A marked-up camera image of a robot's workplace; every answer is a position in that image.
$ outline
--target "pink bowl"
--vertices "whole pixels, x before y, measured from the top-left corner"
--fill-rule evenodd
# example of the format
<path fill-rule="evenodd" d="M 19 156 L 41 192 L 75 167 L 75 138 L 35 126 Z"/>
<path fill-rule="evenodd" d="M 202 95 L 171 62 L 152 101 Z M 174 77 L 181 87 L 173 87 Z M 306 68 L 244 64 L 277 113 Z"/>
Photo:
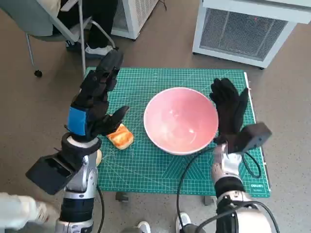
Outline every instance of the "pink bowl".
<path fill-rule="evenodd" d="M 175 87 L 155 95 L 144 113 L 148 137 L 162 150 L 175 155 L 206 147 L 218 128 L 212 102 L 192 89 Z"/>

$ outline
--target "robotic arm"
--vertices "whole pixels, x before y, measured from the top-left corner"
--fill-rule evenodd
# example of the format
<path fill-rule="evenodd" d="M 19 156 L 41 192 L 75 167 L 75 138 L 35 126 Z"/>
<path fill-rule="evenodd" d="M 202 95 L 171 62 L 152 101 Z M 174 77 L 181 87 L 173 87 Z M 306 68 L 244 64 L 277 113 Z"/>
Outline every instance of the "robotic arm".
<path fill-rule="evenodd" d="M 123 106 L 113 115 L 106 114 L 109 106 L 107 93 L 116 85 L 122 61 L 123 54 L 112 50 L 95 71 L 89 72 L 70 106 L 69 133 L 62 137 L 61 151 L 41 157 L 26 173 L 48 194 L 54 195 L 64 189 L 55 228 L 57 233 L 92 232 L 98 180 L 96 158 L 102 144 L 97 136 L 114 132 L 129 109 Z"/>
<path fill-rule="evenodd" d="M 262 146 L 272 133 L 262 122 L 247 125 L 240 131 L 248 101 L 247 88 L 239 95 L 228 79 L 216 79 L 211 89 L 210 98 L 216 104 L 219 117 L 219 136 L 215 140 L 218 146 L 214 150 L 211 171 L 217 197 L 217 216 L 203 222 L 195 232 L 201 233 L 205 225 L 217 219 L 216 233 L 270 233 L 270 224 L 258 209 L 259 205 L 269 213 L 279 232 L 268 207 L 251 199 L 239 175 L 244 154 Z M 259 167 L 256 177 L 260 175 Z"/>

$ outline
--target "green cutting mat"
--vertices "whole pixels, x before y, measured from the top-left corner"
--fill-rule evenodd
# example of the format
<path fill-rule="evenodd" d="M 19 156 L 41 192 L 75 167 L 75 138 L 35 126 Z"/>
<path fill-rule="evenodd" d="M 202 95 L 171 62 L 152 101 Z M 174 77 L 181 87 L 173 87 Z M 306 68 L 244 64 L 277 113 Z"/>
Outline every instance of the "green cutting mat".
<path fill-rule="evenodd" d="M 239 92 L 246 87 L 242 70 L 122 68 L 118 74 L 116 88 L 109 93 L 109 113 L 112 114 L 123 105 L 130 106 L 124 123 L 133 132 L 135 141 L 126 150 L 118 150 L 108 139 L 102 137 L 101 151 L 104 158 L 99 166 L 98 181 L 101 190 L 177 193 L 181 174 L 192 156 L 167 154 L 149 140 L 143 126 L 145 107 L 154 95 L 176 86 L 192 88 L 208 97 L 213 80 L 225 77 L 233 82 Z M 244 124 L 254 122 L 249 102 Z M 252 150 L 251 154 L 260 163 L 262 177 L 252 178 L 241 164 L 240 174 L 243 184 L 253 197 L 269 197 L 270 188 L 261 149 Z M 247 160 L 251 169 L 257 172 L 255 164 Z M 202 154 L 186 175 L 181 193 L 214 196 L 210 175 L 212 162 L 211 153 Z"/>

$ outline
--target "gray floor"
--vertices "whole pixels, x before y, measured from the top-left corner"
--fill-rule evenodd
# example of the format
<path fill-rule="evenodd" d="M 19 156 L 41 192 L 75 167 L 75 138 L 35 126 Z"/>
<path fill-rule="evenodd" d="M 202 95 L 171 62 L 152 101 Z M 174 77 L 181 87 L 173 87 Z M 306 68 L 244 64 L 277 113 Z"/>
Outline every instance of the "gray floor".
<path fill-rule="evenodd" d="M 125 67 L 239 68 L 247 71 L 258 120 L 273 137 L 264 150 L 272 184 L 264 199 L 275 214 L 281 232 L 309 232 L 311 141 L 311 26 L 298 25 L 265 70 L 191 53 L 198 1 L 168 0 L 159 4 L 136 42 L 115 38 L 125 52 Z M 44 72 L 33 76 L 24 34 L 0 12 L 0 191 L 31 195 L 59 206 L 61 194 L 48 196 L 24 176 L 41 156 L 60 146 L 68 107 L 82 81 L 80 56 L 68 54 L 63 43 L 32 39 L 35 60 Z M 128 204 L 104 193 L 106 217 L 102 232 L 118 233 L 145 219 L 153 233 L 173 233 L 174 195 L 131 194 Z M 214 214 L 201 198 L 184 196 L 182 210 L 195 223 Z M 96 223 L 99 206 L 95 209 Z M 214 232 L 214 225 L 208 232 Z M 48 232 L 27 226 L 21 232 Z"/>

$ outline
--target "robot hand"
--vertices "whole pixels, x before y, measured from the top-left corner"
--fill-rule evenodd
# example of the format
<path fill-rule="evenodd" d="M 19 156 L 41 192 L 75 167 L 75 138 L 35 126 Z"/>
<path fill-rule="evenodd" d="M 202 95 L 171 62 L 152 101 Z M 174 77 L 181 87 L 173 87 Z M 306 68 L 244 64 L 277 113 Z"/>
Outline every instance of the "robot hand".
<path fill-rule="evenodd" d="M 209 97 L 216 104 L 219 119 L 219 135 L 215 142 L 217 144 L 228 142 L 228 151 L 232 152 L 234 139 L 243 124 L 248 102 L 248 89 L 245 88 L 239 95 L 235 86 L 227 78 L 215 79 L 211 89 L 212 93 Z"/>
<path fill-rule="evenodd" d="M 106 136 L 121 124 L 128 106 L 121 107 L 113 115 L 106 113 L 109 107 L 108 92 L 117 83 L 116 76 L 122 61 L 123 54 L 112 50 L 80 85 L 81 91 L 74 98 L 68 117 L 68 130 L 76 141 L 88 142 L 99 134 Z"/>

